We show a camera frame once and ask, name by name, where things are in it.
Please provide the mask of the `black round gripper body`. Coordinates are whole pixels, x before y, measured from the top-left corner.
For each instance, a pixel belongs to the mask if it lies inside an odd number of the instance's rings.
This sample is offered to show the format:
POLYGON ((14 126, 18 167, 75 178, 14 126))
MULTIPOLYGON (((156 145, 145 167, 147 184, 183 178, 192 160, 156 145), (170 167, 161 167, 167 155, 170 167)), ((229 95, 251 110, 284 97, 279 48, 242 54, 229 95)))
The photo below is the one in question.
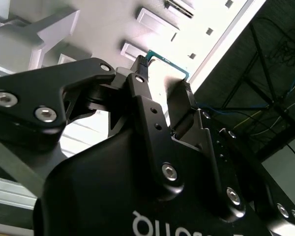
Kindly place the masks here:
POLYGON ((147 150, 120 132, 51 171, 34 207, 34 234, 295 236, 295 229, 268 229, 251 207, 218 212, 206 160, 177 139, 173 150, 147 150))

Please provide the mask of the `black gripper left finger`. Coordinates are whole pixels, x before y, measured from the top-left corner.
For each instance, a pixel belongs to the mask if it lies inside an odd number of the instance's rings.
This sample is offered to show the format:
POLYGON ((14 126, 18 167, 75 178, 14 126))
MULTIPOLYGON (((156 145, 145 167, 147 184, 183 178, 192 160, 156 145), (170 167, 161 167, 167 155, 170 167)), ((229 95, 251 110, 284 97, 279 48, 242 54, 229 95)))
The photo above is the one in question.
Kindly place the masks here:
POLYGON ((105 110, 112 128, 130 114, 121 132, 133 146, 173 150, 175 139, 146 76, 90 58, 0 77, 0 148, 53 150, 69 123, 105 110))

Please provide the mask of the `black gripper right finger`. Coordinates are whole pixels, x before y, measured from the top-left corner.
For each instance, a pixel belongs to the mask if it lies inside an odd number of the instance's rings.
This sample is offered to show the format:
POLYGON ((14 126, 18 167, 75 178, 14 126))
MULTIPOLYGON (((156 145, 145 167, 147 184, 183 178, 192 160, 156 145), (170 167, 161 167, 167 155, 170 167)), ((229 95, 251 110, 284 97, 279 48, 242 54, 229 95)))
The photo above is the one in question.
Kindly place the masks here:
POLYGON ((241 213, 251 207, 268 229, 295 229, 294 203, 239 137, 218 129, 197 106, 190 84, 172 79, 166 97, 174 137, 206 157, 218 212, 241 213))

